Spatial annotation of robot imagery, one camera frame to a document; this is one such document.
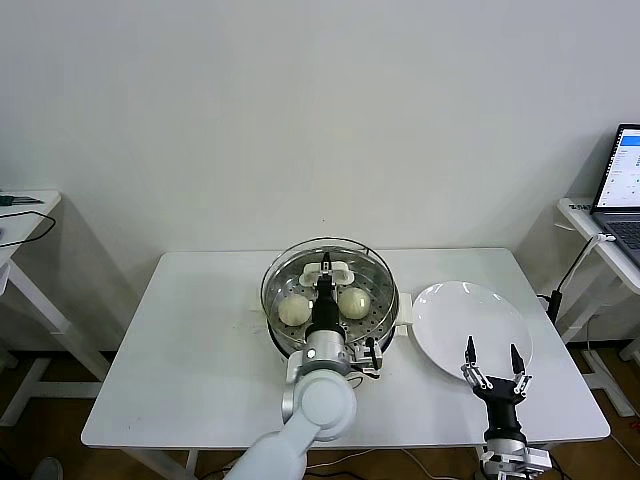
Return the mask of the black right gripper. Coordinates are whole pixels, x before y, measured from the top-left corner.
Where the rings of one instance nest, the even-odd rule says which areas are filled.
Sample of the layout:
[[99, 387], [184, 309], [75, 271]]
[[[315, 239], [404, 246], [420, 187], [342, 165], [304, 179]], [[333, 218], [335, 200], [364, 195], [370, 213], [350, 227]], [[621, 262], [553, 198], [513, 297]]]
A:
[[510, 345], [513, 380], [489, 378], [477, 365], [475, 344], [472, 336], [467, 339], [464, 364], [461, 371], [476, 397], [486, 406], [488, 429], [485, 440], [525, 440], [518, 421], [516, 406], [524, 401], [531, 376], [526, 374], [525, 363], [515, 344]]

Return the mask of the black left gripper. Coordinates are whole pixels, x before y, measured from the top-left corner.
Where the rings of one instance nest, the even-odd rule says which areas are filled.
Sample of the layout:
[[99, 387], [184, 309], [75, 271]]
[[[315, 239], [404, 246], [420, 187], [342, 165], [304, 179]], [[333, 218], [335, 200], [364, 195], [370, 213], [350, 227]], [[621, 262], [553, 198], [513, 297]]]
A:
[[317, 298], [311, 312], [311, 330], [339, 330], [340, 311], [334, 299], [334, 279], [331, 256], [325, 252], [321, 261], [321, 275], [316, 285]]

